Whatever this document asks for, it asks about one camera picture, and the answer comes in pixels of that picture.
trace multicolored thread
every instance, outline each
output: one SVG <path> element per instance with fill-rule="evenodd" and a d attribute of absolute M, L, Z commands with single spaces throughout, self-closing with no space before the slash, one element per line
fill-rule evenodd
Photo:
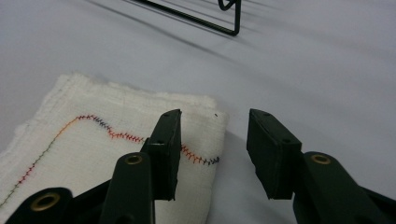
<path fill-rule="evenodd" d="M 139 136 L 135 136 L 133 134 L 129 134 L 129 133 L 115 133 L 113 131 L 113 128 L 108 125 L 106 122 L 104 122 L 102 119 L 100 119 L 99 117 L 95 116 L 95 115 L 87 115 L 87 116 L 78 116 L 76 118 L 74 118 L 73 120 L 69 121 L 68 123 L 66 123 L 62 129 L 56 134 L 56 136 L 53 138 L 53 140 L 49 143 L 49 146 L 38 156 L 38 158 L 32 163 L 32 165 L 28 168 L 28 170 L 25 172 L 25 174 L 18 180 L 18 182 L 14 185 L 14 187 L 12 188 L 12 190 L 9 192 L 8 196 L 0 203 L 0 208 L 8 201 L 8 199 L 12 196 L 12 194 L 14 194 L 14 192 L 16 191 L 16 189 L 26 180 L 26 178 L 28 177 L 28 175 L 30 175 L 30 173 L 32 173 L 32 171 L 35 169 L 35 166 L 38 164 L 38 162 L 44 157 L 44 155 L 50 151 L 52 145 L 54 144 L 54 142 L 57 140 L 57 138 L 67 129 L 69 128 L 72 124 L 76 123 L 79 120 L 92 120 L 94 122 L 96 122 L 97 124 L 99 124 L 100 127 L 104 128 L 105 130 L 107 130 L 108 135 L 114 139 L 114 138 L 122 138 L 125 139 L 127 141 L 131 141 L 133 143 L 137 143 L 137 144 L 144 144 L 144 142 L 146 141 L 147 138 L 144 137 L 139 137 Z M 181 153 L 183 155 L 186 156 L 186 158 L 189 161 L 192 161 L 192 163 L 198 163 L 202 165 L 213 165 L 215 163 L 219 162 L 219 157 L 216 157 L 215 159 L 203 159 L 202 157 L 198 157 L 197 155 L 195 155 L 193 152 L 191 152 L 186 145 L 182 144 L 181 146 Z"/>

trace fabric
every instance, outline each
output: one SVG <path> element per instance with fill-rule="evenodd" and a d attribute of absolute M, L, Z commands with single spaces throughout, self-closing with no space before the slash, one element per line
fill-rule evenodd
<path fill-rule="evenodd" d="M 60 76 L 0 154 L 0 223 L 42 189 L 77 196 L 107 181 L 117 159 L 140 151 L 160 115 L 177 108 L 183 147 L 176 200 L 156 201 L 156 220 L 205 223 L 227 114 L 207 96 L 137 91 L 80 74 Z"/>

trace white towel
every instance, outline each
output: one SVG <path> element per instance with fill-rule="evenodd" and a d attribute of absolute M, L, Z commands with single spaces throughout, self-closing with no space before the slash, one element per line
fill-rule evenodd
<path fill-rule="evenodd" d="M 156 201 L 156 221 L 205 223 L 228 116 L 207 96 L 137 91 L 79 74 L 60 76 L 0 154 L 0 223 L 42 189 L 64 187 L 77 196 L 105 182 L 120 156 L 140 151 L 160 115 L 178 108 L 176 200 Z"/>

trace white table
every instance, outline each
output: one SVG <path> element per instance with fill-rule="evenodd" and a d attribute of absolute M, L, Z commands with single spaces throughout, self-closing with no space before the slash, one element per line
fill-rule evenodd
<path fill-rule="evenodd" d="M 0 150 L 60 74 L 80 72 L 209 95 L 230 114 L 207 223 L 296 222 L 291 201 L 268 201 L 255 176 L 251 107 L 274 114 L 303 151 L 334 156 L 360 185 L 396 199 L 394 0 L 245 0 L 237 37 L 101 4 L 120 13 L 84 0 L 1 1 Z M 222 15 L 217 1 L 177 4 Z"/>

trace towel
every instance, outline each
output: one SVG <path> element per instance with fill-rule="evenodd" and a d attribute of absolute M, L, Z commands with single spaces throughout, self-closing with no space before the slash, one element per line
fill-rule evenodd
<path fill-rule="evenodd" d="M 159 224 L 205 223 L 228 115 L 208 96 L 134 90 L 81 74 L 60 76 L 35 116 L 0 154 L 0 223 L 30 195 L 68 188 L 76 197 L 140 151 L 161 114 L 180 109 L 175 201 L 156 201 Z"/>

